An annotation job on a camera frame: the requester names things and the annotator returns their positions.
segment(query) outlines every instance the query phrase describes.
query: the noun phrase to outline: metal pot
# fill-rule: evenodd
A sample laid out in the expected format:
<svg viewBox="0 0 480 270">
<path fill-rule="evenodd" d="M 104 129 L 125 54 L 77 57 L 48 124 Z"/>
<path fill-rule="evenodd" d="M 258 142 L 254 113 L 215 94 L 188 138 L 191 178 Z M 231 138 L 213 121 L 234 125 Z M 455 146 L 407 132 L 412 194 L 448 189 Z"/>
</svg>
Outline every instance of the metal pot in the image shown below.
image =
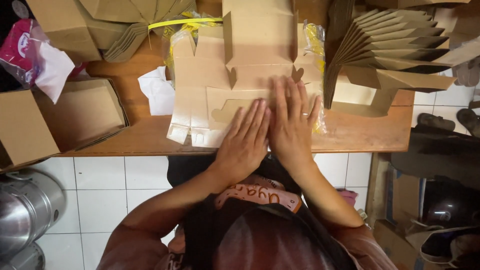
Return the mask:
<svg viewBox="0 0 480 270">
<path fill-rule="evenodd" d="M 35 242 L 29 244 L 10 260 L 0 261 L 0 270 L 43 269 L 45 269 L 45 255 Z"/>
<path fill-rule="evenodd" d="M 0 257 L 11 258 L 40 238 L 64 211 L 53 179 L 28 169 L 8 173 L 0 183 Z"/>
</svg>

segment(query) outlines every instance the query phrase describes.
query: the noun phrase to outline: wooden table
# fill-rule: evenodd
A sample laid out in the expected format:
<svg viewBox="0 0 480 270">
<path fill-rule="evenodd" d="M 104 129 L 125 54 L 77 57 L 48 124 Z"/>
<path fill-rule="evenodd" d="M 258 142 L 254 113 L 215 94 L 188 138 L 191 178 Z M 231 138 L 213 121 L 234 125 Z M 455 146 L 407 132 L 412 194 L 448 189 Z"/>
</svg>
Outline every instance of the wooden table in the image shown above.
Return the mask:
<svg viewBox="0 0 480 270">
<path fill-rule="evenodd" d="M 297 0 L 300 19 L 326 25 L 328 0 Z M 221 16 L 221 0 L 197 0 L 198 10 Z M 91 76 L 113 79 L 131 126 L 113 138 L 62 156 L 163 156 L 212 153 L 214 149 L 181 145 L 166 138 L 170 116 L 151 116 L 148 99 L 137 78 L 162 66 L 161 40 L 151 33 L 136 54 L 125 63 L 97 61 L 89 64 Z M 414 92 L 400 90 L 388 116 L 366 118 L 326 110 L 328 133 L 315 135 L 312 152 L 406 151 L 410 136 Z"/>
</svg>

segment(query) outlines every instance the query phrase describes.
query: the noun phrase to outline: finger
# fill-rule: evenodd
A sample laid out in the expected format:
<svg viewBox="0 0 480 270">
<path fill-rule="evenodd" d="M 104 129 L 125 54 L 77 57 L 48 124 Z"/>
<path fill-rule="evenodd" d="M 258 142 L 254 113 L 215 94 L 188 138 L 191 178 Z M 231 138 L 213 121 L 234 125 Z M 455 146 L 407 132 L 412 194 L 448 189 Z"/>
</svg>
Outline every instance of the finger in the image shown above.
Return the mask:
<svg viewBox="0 0 480 270">
<path fill-rule="evenodd" d="M 258 99 L 254 100 L 250 106 L 250 109 L 248 110 L 247 115 L 243 118 L 243 122 L 241 123 L 240 129 L 237 132 L 237 136 L 240 138 L 244 138 L 245 134 L 247 134 L 247 131 L 249 130 L 252 120 L 257 112 L 258 103 Z"/>
<path fill-rule="evenodd" d="M 300 80 L 297 83 L 297 87 L 299 89 L 300 99 L 301 99 L 300 112 L 301 113 L 308 112 L 308 95 L 307 95 L 307 89 L 305 88 L 305 84 L 303 83 L 303 81 Z"/>
<path fill-rule="evenodd" d="M 250 124 L 250 128 L 248 129 L 245 139 L 255 141 L 260 125 L 262 124 L 262 121 L 264 119 L 266 107 L 267 107 L 267 103 L 265 99 L 262 99 L 258 104 L 257 112 L 253 117 L 252 123 Z"/>
<path fill-rule="evenodd" d="M 262 123 L 260 124 L 260 127 L 258 128 L 257 138 L 255 139 L 255 145 L 260 146 L 264 143 L 264 141 L 267 137 L 268 125 L 270 124 L 270 116 L 271 115 L 272 115 L 272 112 L 267 107 L 265 109 L 264 118 L 262 119 Z"/>
<path fill-rule="evenodd" d="M 274 78 L 274 88 L 276 97 L 276 119 L 277 121 L 286 121 L 288 119 L 288 109 L 285 99 L 285 87 L 281 77 Z"/>
<path fill-rule="evenodd" d="M 310 113 L 310 116 L 308 117 L 308 125 L 313 126 L 313 123 L 317 121 L 318 114 L 320 113 L 320 104 L 322 102 L 322 97 L 317 96 L 315 98 L 315 102 L 313 104 L 312 112 Z"/>
<path fill-rule="evenodd" d="M 301 114 L 301 99 L 300 92 L 297 87 L 297 84 L 293 81 L 292 77 L 288 77 L 288 87 L 290 89 L 290 98 L 291 98 L 291 110 L 289 111 L 289 118 L 299 119 Z"/>
<path fill-rule="evenodd" d="M 245 108 L 239 107 L 237 109 L 237 112 L 233 116 L 230 130 L 227 133 L 227 137 L 231 138 L 238 133 L 244 117 L 245 117 Z"/>
</svg>

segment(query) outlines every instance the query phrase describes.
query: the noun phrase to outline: left hand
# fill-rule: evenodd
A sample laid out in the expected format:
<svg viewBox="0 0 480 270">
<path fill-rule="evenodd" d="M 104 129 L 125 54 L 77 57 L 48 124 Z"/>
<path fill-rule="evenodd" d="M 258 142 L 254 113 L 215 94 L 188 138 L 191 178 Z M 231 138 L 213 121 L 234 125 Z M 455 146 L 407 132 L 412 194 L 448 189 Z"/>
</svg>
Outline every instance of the left hand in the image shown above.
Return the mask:
<svg viewBox="0 0 480 270">
<path fill-rule="evenodd" d="M 230 131 L 209 170 L 215 170 L 228 186 L 247 178 L 267 154 L 266 138 L 271 111 L 264 99 L 255 100 L 248 112 L 239 108 Z"/>
</svg>

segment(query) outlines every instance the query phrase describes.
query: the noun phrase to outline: right hand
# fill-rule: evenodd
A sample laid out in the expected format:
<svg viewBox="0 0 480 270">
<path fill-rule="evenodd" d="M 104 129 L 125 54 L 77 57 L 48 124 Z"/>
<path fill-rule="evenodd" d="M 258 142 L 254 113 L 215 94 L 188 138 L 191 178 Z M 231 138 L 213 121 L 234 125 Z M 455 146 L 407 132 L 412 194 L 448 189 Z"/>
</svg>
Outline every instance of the right hand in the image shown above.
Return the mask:
<svg viewBox="0 0 480 270">
<path fill-rule="evenodd" d="M 283 77 L 273 79 L 276 94 L 276 110 L 270 121 L 269 142 L 278 160 L 290 172 L 312 158 L 312 128 L 320 111 L 321 96 L 317 96 L 309 113 L 309 102 L 305 85 L 287 79 L 290 103 L 287 104 Z"/>
</svg>

